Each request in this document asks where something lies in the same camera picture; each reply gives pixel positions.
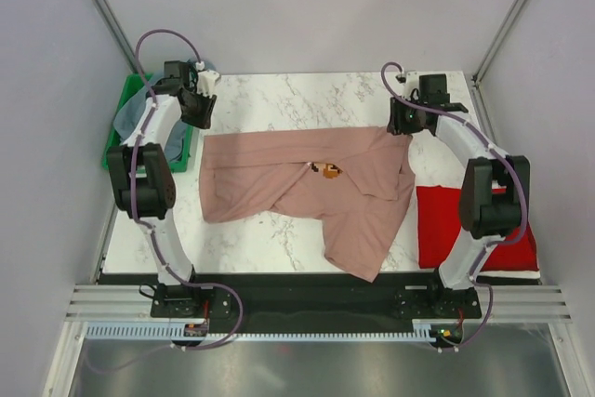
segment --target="white panel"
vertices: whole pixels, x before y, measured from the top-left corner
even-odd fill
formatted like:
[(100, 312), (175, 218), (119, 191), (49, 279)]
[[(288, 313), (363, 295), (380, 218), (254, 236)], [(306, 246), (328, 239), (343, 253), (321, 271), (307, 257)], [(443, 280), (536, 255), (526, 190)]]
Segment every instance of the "white panel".
[(0, 0), (0, 383), (40, 395), (110, 197), (127, 66), (90, 0)]
[[(187, 34), (222, 73), (474, 71), (513, 0), (108, 0), (136, 44), (151, 28)], [(152, 38), (152, 70), (183, 43)]]
[(531, 0), (483, 89), (498, 142), (531, 162), (542, 272), (562, 286), (595, 373), (595, 2)]

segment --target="purple cable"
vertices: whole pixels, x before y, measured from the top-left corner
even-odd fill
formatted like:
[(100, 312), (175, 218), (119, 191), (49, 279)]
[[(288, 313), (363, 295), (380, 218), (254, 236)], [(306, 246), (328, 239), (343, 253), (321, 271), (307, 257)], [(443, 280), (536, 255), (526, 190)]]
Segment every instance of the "purple cable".
[[(165, 270), (169, 274), (171, 274), (180, 284), (186, 285), (187, 287), (192, 287), (192, 288), (213, 288), (213, 287), (221, 288), (221, 289), (225, 290), (226, 292), (228, 292), (230, 295), (232, 295), (234, 297), (234, 299), (237, 301), (238, 307), (239, 307), (238, 320), (228, 335), (226, 335), (225, 337), (218, 339), (217, 341), (214, 341), (210, 344), (199, 345), (196, 347), (181, 348), (183, 350), (188, 350), (188, 351), (206, 351), (208, 349), (214, 349), (219, 346), (222, 346), (223, 344), (227, 343), (227, 341), (229, 341), (231, 339), (231, 337), (233, 337), (237, 333), (238, 329), (240, 328), (240, 325), (242, 324), (242, 320), (244, 319), (244, 303), (240, 299), (240, 296), (237, 294), (237, 292), (225, 284), (191, 283), (191, 282), (186, 281), (183, 278), (179, 277), (179, 275), (177, 273), (175, 273), (169, 267), (169, 264), (165, 260), (164, 255), (161, 252), (161, 249), (159, 248), (159, 244), (157, 243), (157, 238), (155, 236), (155, 231), (154, 231), (153, 225), (151, 225), (149, 222), (146, 222), (139, 218), (139, 210), (137, 208), (137, 162), (138, 162), (138, 158), (139, 158), (139, 146), (140, 146), (140, 141), (142, 140), (142, 134), (145, 133), (145, 130), (147, 129), (147, 126), (149, 125), (149, 122), (151, 121), (152, 116), (155, 113), (156, 105), (157, 105), (157, 96), (155, 94), (155, 91), (153, 90), (152, 86), (149, 84), (149, 80), (147, 79), (147, 76), (146, 76), (144, 70), (142, 69), (142, 65), (140, 64), (139, 52), (140, 52), (140, 46), (142, 45), (142, 42), (147, 37), (149, 37), (153, 34), (158, 34), (158, 33), (173, 34), (173, 35), (179, 37), (182, 41), (184, 41), (186, 44), (188, 44), (190, 46), (190, 48), (194, 52), (194, 56), (196, 56), (197, 61), (199, 63), (202, 62), (201, 57), (198, 53), (198, 50), (192, 44), (192, 42), (184, 35), (182, 35), (178, 32), (174, 32), (173, 30), (168, 30), (165, 28), (150, 30), (150, 31), (146, 32), (144, 35), (142, 35), (140, 37), (139, 41), (137, 42), (137, 46), (136, 46), (135, 52), (134, 52), (135, 65), (137, 67), (137, 71), (139, 73), (140, 79), (142, 80), (142, 84), (147, 88), (147, 90), (151, 94), (152, 104), (155, 107), (150, 108), (149, 113), (147, 113), (145, 120), (140, 125), (140, 133), (139, 133), (139, 135), (137, 135), (134, 146), (132, 148), (132, 160), (130, 163), (130, 208), (131, 208), (131, 213), (132, 213), (132, 219), (134, 219), (134, 221), (136, 223), (138, 223), (139, 225), (142, 225), (145, 228), (151, 230), (151, 241), (152, 241), (153, 248), (155, 250), (155, 255), (159, 259), (159, 262), (161, 263), (161, 265), (163, 267), (165, 267)], [(145, 358), (147, 358), (157, 352), (164, 351), (165, 349), (169, 349), (170, 347), (171, 347), (170, 345), (158, 346), (157, 348), (151, 349), (150, 351), (146, 351), (142, 355), (140, 355), (136, 358), (133, 358), (132, 360), (129, 360), (128, 362), (126, 362), (124, 364), (121, 364), (119, 366), (116, 366), (116, 367), (113, 367), (110, 369), (100, 369), (100, 368), (97, 368), (96, 366), (94, 366), (93, 364), (91, 364), (88, 360), (88, 356), (86, 355), (86, 351), (84, 354), (84, 361), (85, 361), (86, 366), (93, 373), (99, 374), (99, 375), (108, 375), (108, 374), (112, 374), (112, 373), (121, 371), (122, 369), (125, 369), (136, 362), (144, 360)]]
[[(472, 279), (473, 285), (479, 286), (479, 287), (486, 287), (488, 289), (489, 299), (488, 299), (487, 310), (485, 311), (483, 320), (480, 323), (477, 330), (475, 331), (475, 333), (473, 335), (471, 335), (470, 337), (468, 337), (466, 340), (462, 341), (456, 347), (457, 349), (462, 348), (463, 346), (466, 346), (467, 344), (469, 344), (473, 339), (475, 339), (479, 335), (479, 333), (482, 332), (482, 330), (487, 326), (487, 321), (489, 320), (490, 315), (492, 314), (492, 308), (494, 307), (494, 288), (489, 284), (480, 284), (477, 281), (475, 281), (476, 274), (478, 274), (477, 270), (478, 270), (479, 263), (482, 261), (483, 257), (485, 256), (488, 247), (490, 247), (492, 245), (513, 245), (522, 239), (522, 237), (524, 236), (525, 231), (527, 229), (527, 222), (528, 222), (528, 208), (527, 208), (526, 197), (524, 195), (524, 191), (522, 190), (521, 180), (519, 179), (519, 176), (515, 172), (512, 165), (509, 163), (509, 161), (506, 158), (504, 158), (496, 150), (491, 148), (492, 143), (490, 142), (489, 139), (487, 139), (487, 137), (482, 133), (482, 131), (480, 129), (478, 129), (472, 123), (465, 120), (464, 118), (461, 118), (458, 115), (455, 115), (455, 114), (449, 113), (449, 112), (445, 112), (445, 111), (439, 111), (436, 109), (432, 109), (431, 107), (414, 104), (411, 101), (408, 101), (407, 99), (405, 99), (404, 97), (399, 95), (397, 92), (394, 91), (394, 89), (390, 86), (390, 84), (387, 80), (386, 71), (389, 67), (396, 67), (399, 70), (399, 72), (401, 72), (401, 73), (403, 73), (403, 67), (400, 64), (398, 64), (397, 62), (389, 61), (382, 66), (382, 69), (380, 69), (380, 77), (382, 78), (382, 84), (384, 84), (384, 87), (389, 91), (389, 93), (395, 99), (400, 101), (402, 104), (405, 104), (407, 107), (411, 107), (412, 109), (418, 109), (419, 111), (435, 113), (437, 115), (446, 116), (448, 118), (452, 118), (453, 120), (459, 122), (461, 125), (466, 126), (477, 137), (477, 139), (483, 144), (483, 146), (485, 146), (485, 148), (496, 158), (496, 160), (498, 160), (505, 167), (506, 171), (510, 174), (510, 177), (512, 178), (512, 182), (514, 183), (514, 187), (517, 189), (517, 193), (519, 194), (519, 202), (521, 205), (521, 225), (520, 225), (519, 233), (516, 235), (516, 237), (514, 239), (512, 239), (510, 241), (492, 241), (492, 242), (487, 243), (485, 245), (485, 248), (483, 249), (482, 253), (477, 257), (477, 259), (475, 259), (475, 262), (473, 263), (473, 266), (471, 267), (471, 270), (469, 272), (469, 276), (471, 276), (471, 278), (473, 278)], [(443, 348), (443, 350), (444, 349), (454, 350), (455, 348), (454, 347), (453, 348)]]

